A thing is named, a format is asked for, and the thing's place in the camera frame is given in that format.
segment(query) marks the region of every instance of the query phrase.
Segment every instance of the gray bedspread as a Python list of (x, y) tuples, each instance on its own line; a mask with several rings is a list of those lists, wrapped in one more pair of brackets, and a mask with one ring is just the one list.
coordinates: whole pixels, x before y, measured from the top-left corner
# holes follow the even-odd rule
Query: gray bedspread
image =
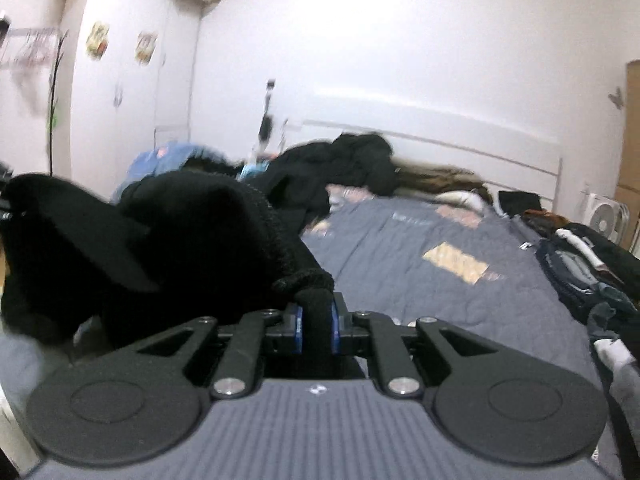
[[(377, 198), (345, 203), (303, 240), (351, 311), (383, 312), (403, 324), (434, 316), (602, 388), (585, 327), (560, 303), (533, 249), (520, 248), (510, 220), (492, 212), (478, 220), (448, 206)], [(444, 253), (457, 254), (462, 267), (488, 265), (482, 277), (465, 281), (423, 257), (443, 242), (452, 246)], [(601, 465), (619, 477), (609, 430), (598, 450)]]

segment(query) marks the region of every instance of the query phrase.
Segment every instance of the white box fan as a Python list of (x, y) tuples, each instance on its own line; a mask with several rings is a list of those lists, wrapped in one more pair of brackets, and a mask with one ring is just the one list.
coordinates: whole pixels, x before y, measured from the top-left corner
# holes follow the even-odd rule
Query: white box fan
[(629, 209), (625, 204), (589, 193), (582, 223), (619, 244), (629, 224)]

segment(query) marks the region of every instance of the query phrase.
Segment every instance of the headboard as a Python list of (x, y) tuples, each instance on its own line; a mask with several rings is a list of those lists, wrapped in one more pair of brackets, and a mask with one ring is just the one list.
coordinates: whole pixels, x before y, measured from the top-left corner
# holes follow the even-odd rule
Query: headboard
[(394, 155), (416, 162), (452, 164), (480, 175), (492, 193), (524, 190), (553, 210), (562, 168), (552, 140), (469, 116), (370, 96), (316, 94), (302, 116), (289, 116), (282, 143), (332, 140), (343, 131), (377, 131)]

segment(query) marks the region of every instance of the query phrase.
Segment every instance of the silver screw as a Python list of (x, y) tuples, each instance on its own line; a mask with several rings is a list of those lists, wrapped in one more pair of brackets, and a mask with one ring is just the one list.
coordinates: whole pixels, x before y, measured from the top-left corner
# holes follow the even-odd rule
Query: silver screw
[(391, 379), (387, 386), (398, 395), (414, 394), (420, 389), (420, 383), (411, 377), (396, 377)]
[(243, 392), (246, 388), (244, 381), (236, 379), (235, 377), (226, 377), (216, 381), (213, 385), (213, 389), (221, 395), (235, 395)]

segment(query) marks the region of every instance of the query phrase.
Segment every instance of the wall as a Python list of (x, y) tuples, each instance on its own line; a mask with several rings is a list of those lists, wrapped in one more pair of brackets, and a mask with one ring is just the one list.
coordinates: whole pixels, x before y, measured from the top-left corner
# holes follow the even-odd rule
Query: wall
[[(0, 0), (12, 27), (51, 27), (63, 0)], [(0, 72), (0, 160), (17, 173), (47, 171), (48, 70)]]
[(557, 139), (559, 211), (611, 194), (623, 112), (621, 0), (222, 0), (200, 33), (191, 138), (245, 156), (275, 113), (354, 89)]

